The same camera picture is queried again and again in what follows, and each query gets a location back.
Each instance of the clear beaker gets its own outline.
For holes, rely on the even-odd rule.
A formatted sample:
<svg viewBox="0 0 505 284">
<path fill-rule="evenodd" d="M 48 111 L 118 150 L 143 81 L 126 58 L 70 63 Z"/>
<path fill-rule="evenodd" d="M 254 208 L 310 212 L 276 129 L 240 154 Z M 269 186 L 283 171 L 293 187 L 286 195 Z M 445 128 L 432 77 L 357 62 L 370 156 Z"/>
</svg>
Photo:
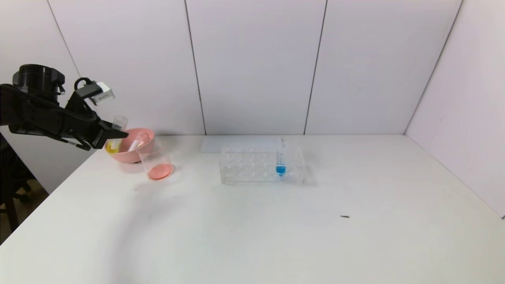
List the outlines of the clear beaker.
<svg viewBox="0 0 505 284">
<path fill-rule="evenodd" d="M 174 171 L 174 166 L 170 163 L 165 143 L 162 140 L 154 138 L 136 151 L 150 179 L 162 179 Z"/>
<path fill-rule="evenodd" d="M 114 117 L 114 121 L 112 123 L 112 129 L 124 131 L 126 129 L 126 125 L 128 124 L 128 118 L 117 115 Z M 107 141 L 105 145 L 105 150 L 110 154 L 115 154 L 119 152 L 119 146 L 121 146 L 122 138 L 110 139 Z"/>
</svg>

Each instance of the pink liquid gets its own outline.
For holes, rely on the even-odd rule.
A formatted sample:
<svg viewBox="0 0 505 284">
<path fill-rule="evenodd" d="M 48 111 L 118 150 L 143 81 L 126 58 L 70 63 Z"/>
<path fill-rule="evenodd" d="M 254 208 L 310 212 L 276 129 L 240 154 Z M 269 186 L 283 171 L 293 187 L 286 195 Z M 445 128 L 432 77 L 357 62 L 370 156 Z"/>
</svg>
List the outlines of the pink liquid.
<svg viewBox="0 0 505 284">
<path fill-rule="evenodd" d="M 162 179 L 169 176 L 173 170 L 174 167 L 170 164 L 159 164 L 154 166 L 154 168 L 147 173 L 147 176 L 150 179 Z"/>
</svg>

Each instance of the white table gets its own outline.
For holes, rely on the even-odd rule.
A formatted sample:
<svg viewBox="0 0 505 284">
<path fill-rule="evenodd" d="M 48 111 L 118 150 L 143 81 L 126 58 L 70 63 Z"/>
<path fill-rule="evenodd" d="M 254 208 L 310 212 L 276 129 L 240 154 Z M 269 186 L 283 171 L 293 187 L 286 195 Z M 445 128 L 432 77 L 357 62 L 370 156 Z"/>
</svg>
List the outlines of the white table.
<svg viewBox="0 0 505 284">
<path fill-rule="evenodd" d="M 166 138 L 161 181 L 97 151 L 0 246 L 0 283 L 505 283 L 505 221 L 409 138 L 284 138 L 305 185 L 223 185 L 202 136 Z"/>
</svg>

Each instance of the white wall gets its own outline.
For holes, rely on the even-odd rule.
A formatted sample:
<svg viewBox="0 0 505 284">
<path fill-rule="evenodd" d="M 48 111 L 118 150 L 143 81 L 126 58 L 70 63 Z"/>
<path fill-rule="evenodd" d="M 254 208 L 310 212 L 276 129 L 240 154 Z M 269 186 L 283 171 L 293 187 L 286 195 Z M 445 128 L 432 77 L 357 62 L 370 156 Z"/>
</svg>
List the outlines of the white wall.
<svg viewBox="0 0 505 284">
<path fill-rule="evenodd" d="M 19 66 L 30 63 L 56 68 L 65 75 L 68 92 L 59 97 L 64 106 L 78 74 L 47 1 L 2 0 L 0 83 L 12 83 Z M 47 137 L 12 134 L 6 126 L 1 131 L 49 193 L 93 153 Z"/>
<path fill-rule="evenodd" d="M 204 134 L 184 0 L 50 0 L 82 76 L 116 98 L 98 114 L 128 128 Z"/>
<path fill-rule="evenodd" d="M 306 134 L 402 134 L 461 0 L 329 0 Z"/>
<path fill-rule="evenodd" d="M 505 1 L 465 0 L 407 136 L 505 215 Z"/>
<path fill-rule="evenodd" d="M 207 134 L 303 134 L 325 0 L 187 0 Z"/>
</svg>

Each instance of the black robotic arm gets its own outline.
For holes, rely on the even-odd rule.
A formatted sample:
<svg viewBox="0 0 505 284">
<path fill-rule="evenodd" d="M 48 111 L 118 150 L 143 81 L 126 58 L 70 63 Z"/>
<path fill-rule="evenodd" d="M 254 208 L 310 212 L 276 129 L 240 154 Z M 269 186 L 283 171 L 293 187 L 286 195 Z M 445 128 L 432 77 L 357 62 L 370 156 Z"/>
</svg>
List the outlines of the black robotic arm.
<svg viewBox="0 0 505 284">
<path fill-rule="evenodd" d="M 82 80 L 86 85 L 78 88 Z M 112 129 L 112 124 L 101 120 L 85 101 L 89 98 L 97 104 L 113 96 L 105 84 L 78 79 L 66 107 L 62 108 L 58 95 L 65 91 L 64 83 L 65 76 L 54 68 L 21 66 L 12 85 L 0 85 L 0 124 L 8 125 L 12 133 L 47 136 L 87 151 L 102 148 L 108 139 L 128 136 Z M 74 138 L 79 144 L 65 138 Z"/>
</svg>

